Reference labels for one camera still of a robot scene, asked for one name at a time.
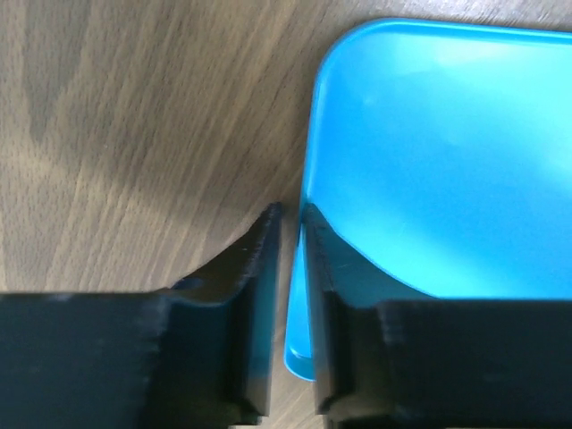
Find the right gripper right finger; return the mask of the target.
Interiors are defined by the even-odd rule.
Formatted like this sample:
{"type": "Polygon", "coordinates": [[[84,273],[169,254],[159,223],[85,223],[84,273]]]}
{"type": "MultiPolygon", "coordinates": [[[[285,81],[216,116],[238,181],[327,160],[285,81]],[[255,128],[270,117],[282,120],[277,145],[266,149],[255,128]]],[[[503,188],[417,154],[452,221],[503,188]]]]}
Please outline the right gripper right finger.
{"type": "Polygon", "coordinates": [[[436,299],[372,264],[315,205],[302,225],[327,427],[570,427],[569,301],[436,299]]]}

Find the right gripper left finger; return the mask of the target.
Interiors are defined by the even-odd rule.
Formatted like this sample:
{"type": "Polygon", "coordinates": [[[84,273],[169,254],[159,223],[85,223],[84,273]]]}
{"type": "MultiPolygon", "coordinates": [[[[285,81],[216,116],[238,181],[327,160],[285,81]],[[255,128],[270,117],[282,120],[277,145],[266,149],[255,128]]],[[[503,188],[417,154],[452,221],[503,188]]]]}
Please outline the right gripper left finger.
{"type": "Polygon", "coordinates": [[[270,408],[282,208],[173,286],[1,297],[4,428],[230,428],[270,408]]]}

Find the blue tin lid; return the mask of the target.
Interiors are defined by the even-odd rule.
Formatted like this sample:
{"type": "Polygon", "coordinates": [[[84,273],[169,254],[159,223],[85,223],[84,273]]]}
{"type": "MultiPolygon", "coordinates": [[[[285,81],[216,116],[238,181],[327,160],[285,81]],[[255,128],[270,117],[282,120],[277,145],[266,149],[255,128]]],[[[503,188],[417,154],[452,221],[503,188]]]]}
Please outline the blue tin lid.
{"type": "Polygon", "coordinates": [[[315,79],[302,206],[358,254],[571,362],[571,36],[383,19],[315,79]]]}

